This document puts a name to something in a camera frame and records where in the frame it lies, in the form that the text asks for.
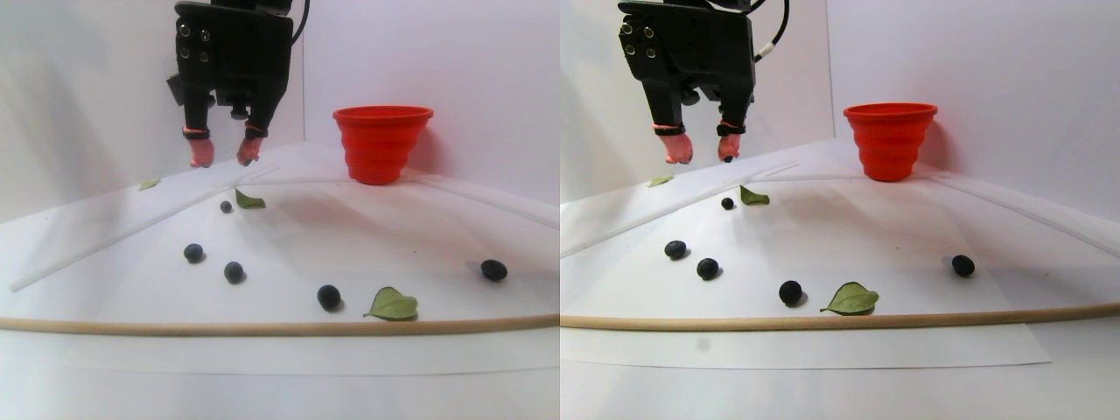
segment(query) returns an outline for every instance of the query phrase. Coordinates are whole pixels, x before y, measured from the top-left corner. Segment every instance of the dried leaf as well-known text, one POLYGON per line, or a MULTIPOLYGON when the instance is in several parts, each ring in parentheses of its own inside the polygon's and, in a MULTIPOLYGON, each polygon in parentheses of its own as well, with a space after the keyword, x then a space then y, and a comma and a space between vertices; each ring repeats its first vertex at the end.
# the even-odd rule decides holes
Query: dried leaf
POLYGON ((656 186, 665 184, 665 183, 668 183, 668 181, 670 181, 672 179, 673 179, 672 175, 670 175, 668 177, 653 178, 653 180, 651 180, 650 185, 647 185, 646 187, 656 187, 656 186))
POLYGON ((875 302, 879 301, 879 293, 867 290, 862 284, 855 281, 844 283, 837 290, 828 308, 821 311, 831 310, 840 315, 856 315, 866 312, 875 308, 875 302))
POLYGON ((377 317, 385 320, 409 319, 416 318, 416 316, 417 298, 401 295, 396 289, 390 287, 377 290, 370 314, 362 315, 362 317, 377 317))
POLYGON ((237 194, 237 207, 241 208, 253 208, 253 207, 264 207, 264 200, 261 198, 250 197, 241 193, 240 189, 234 188, 234 193, 237 194))
POLYGON ((146 181, 143 181, 143 183, 140 183, 140 189, 139 189, 139 190, 141 190, 141 192, 142 192, 142 190, 144 190, 144 189, 148 189, 148 188, 151 188, 151 187, 155 187, 155 186, 156 186, 156 184, 159 184, 159 179, 152 179, 152 180, 146 180, 146 181))
POLYGON ((769 204, 769 196, 755 194, 741 185, 739 186, 739 199, 748 206, 752 204, 769 204))

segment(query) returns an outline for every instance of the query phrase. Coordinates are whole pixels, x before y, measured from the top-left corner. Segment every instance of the wooden dowel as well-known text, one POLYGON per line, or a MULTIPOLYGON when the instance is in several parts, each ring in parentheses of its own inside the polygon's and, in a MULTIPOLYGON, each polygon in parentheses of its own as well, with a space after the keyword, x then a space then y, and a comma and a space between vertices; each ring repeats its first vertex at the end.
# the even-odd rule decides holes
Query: wooden dowel
POLYGON ((820 316, 783 318, 604 318, 560 316, 569 328, 643 332, 769 332, 811 329, 869 329, 958 327, 969 325, 1049 323, 1120 315, 1120 302, 1064 308, 991 312, 820 316))
POLYGON ((559 314, 470 320, 267 324, 90 323, 0 318, 0 329, 143 337, 407 336, 547 328, 558 326, 559 319, 559 314))

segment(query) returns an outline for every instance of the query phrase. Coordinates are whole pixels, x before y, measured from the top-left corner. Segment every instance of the blueberry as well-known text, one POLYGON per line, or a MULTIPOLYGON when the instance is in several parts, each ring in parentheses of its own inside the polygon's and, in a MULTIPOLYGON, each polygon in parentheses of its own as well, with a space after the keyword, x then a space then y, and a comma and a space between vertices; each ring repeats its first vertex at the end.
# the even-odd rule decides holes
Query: blueberry
POLYGON ((969 277, 976 270, 977 264, 972 262, 972 259, 964 255, 953 256, 953 271, 956 272, 956 276, 969 277))
POLYGON ((318 298, 319 305, 326 310, 334 310, 343 301, 342 295, 338 293, 338 288, 330 284, 319 288, 318 298))
POLYGON ((483 277, 489 279, 491 281, 505 279, 505 276, 510 271, 505 269, 505 264, 497 260, 483 261, 483 277))
POLYGON ((782 287, 777 289, 777 297, 785 305, 796 304, 801 300, 801 284, 793 280, 782 283, 782 287))
POLYGON ((673 260, 680 260, 682 256, 684 256, 685 249, 687 246, 684 246, 684 242, 672 241, 665 244, 665 255, 669 255, 669 258, 673 260))
POLYGON ((700 260, 700 263, 697 264, 697 274, 700 274, 700 278, 704 280, 715 279, 716 274, 719 274, 719 263, 710 258, 700 260))
POLYGON ((190 262, 192 264, 202 261, 204 256, 203 245, 199 245, 197 243, 187 245, 187 248, 183 250, 183 256, 186 256, 187 261, 190 262))
POLYGON ((245 276, 245 269, 241 268, 241 263, 236 261, 230 261, 225 264, 225 279, 230 280, 231 283, 236 283, 241 281, 242 277, 245 276))

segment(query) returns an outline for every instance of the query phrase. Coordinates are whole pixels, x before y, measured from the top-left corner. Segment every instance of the red cup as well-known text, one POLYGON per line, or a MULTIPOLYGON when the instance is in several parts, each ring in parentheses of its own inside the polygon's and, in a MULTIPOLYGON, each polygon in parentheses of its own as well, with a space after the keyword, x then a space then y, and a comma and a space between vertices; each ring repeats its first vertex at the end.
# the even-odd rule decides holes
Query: red cup
POLYGON ((879 181, 908 177, 937 106, 925 103, 871 103, 843 110, 855 131, 864 174, 879 181))
POLYGON ((401 177, 417 136, 431 119, 421 106, 358 106, 335 111, 349 176, 358 183, 392 184, 401 177))

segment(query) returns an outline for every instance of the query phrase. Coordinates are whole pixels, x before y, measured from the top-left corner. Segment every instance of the white wall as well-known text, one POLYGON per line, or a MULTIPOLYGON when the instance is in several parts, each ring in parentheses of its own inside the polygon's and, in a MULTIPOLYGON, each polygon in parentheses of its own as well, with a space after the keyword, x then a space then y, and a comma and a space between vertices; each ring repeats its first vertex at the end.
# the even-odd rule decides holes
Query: white wall
POLYGON ((409 166, 559 204, 554 0, 312 1, 308 141, 340 147, 330 114, 436 111, 409 166))
POLYGON ((843 108, 936 104, 921 160, 1120 221, 1120 2, 829 1, 843 108))
MULTIPOLYGON (((782 41, 757 66, 756 102, 747 112, 743 157, 833 136, 825 1, 791 3, 782 41)), ((692 162, 664 164, 642 85, 631 75, 618 45, 623 16, 614 0, 563 0, 564 202, 722 164, 716 153, 720 115, 717 104, 704 99, 683 111, 692 138, 692 162)), ((771 0, 752 13, 756 48, 769 41, 781 21, 781 0, 771 0)))
MULTIPOLYGON (((0 0, 0 223, 190 169, 165 83, 177 72, 174 4, 0 0)), ((265 148, 302 140, 301 44, 265 148)), ((211 110, 217 161, 244 136, 228 115, 211 110)))

